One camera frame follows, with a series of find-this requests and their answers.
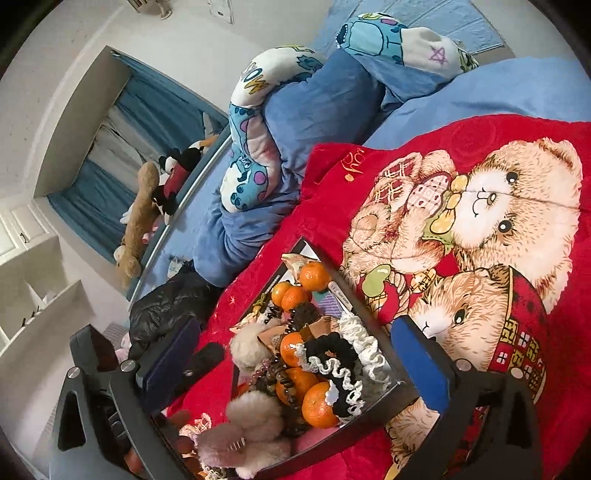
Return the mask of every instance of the white lace scrunchie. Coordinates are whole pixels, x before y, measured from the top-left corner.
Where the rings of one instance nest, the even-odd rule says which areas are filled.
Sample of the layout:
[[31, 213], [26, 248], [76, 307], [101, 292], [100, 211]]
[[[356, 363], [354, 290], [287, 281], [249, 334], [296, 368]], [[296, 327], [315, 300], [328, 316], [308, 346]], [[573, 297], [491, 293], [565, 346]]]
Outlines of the white lace scrunchie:
[[365, 329], [363, 322], [351, 312], [343, 312], [339, 319], [340, 334], [359, 357], [363, 375], [379, 384], [376, 395], [385, 392], [392, 383], [392, 369], [379, 350], [378, 341]]

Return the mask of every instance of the brown stuffed dog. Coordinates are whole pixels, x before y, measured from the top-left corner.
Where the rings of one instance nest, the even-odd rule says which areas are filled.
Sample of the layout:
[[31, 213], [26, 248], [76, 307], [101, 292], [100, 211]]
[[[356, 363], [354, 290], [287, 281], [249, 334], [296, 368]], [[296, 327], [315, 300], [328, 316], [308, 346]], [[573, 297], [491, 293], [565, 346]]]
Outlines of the brown stuffed dog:
[[160, 172], [158, 167], [147, 162], [138, 172], [139, 190], [125, 227], [123, 244], [125, 249], [117, 262], [117, 269], [121, 273], [123, 286], [127, 287], [132, 278], [142, 273], [139, 261], [144, 254], [145, 245], [142, 243], [144, 233], [152, 230], [152, 225], [160, 215], [158, 206], [152, 201], [152, 193], [158, 187]]

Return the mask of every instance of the red blanket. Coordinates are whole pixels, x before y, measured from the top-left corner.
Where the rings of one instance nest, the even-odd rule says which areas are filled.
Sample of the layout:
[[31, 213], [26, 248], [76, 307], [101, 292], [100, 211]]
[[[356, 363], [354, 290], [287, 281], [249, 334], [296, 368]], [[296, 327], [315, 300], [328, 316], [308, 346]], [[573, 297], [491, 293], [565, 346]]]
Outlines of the red blanket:
[[[410, 311], [451, 356], [519, 370], [552, 478], [591, 426], [590, 127], [495, 115], [394, 151], [317, 146], [301, 203], [226, 289], [200, 345], [228, 345], [228, 327], [304, 236], [384, 323]], [[380, 265], [390, 274], [376, 281]], [[232, 370], [228, 356], [172, 410], [221, 422]], [[376, 432], [292, 478], [383, 478], [388, 447], [386, 432]]]

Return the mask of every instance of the black jacket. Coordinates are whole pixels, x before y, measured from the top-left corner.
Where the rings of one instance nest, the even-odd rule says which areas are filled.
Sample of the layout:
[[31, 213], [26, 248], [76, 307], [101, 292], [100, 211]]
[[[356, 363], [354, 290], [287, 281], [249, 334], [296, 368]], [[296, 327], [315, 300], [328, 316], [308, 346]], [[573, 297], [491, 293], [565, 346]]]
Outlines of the black jacket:
[[138, 359], [184, 316], [196, 318], [205, 329], [222, 290], [195, 272], [193, 262], [183, 266], [173, 278], [131, 307], [129, 358]]

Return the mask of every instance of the bed rail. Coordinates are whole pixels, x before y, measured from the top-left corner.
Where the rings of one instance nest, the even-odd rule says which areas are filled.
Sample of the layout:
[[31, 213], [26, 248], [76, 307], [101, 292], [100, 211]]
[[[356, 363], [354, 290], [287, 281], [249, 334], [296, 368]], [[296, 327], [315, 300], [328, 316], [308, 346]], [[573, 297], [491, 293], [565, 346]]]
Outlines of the bed rail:
[[141, 291], [145, 282], [145, 276], [154, 265], [156, 257], [162, 249], [166, 239], [168, 238], [168, 235], [173, 231], [174, 224], [178, 218], [179, 212], [181, 212], [185, 205], [191, 201], [195, 195], [195, 192], [197, 192], [199, 189], [199, 186], [207, 178], [217, 162], [222, 158], [226, 150], [230, 147], [231, 143], [232, 137], [230, 136], [230, 127], [226, 127], [219, 135], [216, 142], [209, 149], [209, 151], [203, 156], [203, 160], [199, 162], [197, 168], [193, 170], [191, 176], [183, 185], [183, 188], [181, 188], [179, 191], [177, 198], [180, 199], [180, 201], [177, 212], [171, 217], [169, 225], [161, 225], [158, 228], [158, 231], [154, 234], [154, 237], [148, 245], [148, 248], [146, 249], [146, 252], [144, 253], [144, 256], [141, 260], [142, 274], [139, 278], [133, 279], [129, 285], [126, 295], [127, 299], [129, 300], [129, 308], [131, 308], [131, 305], [133, 305], [133, 303], [138, 299], [139, 292]]

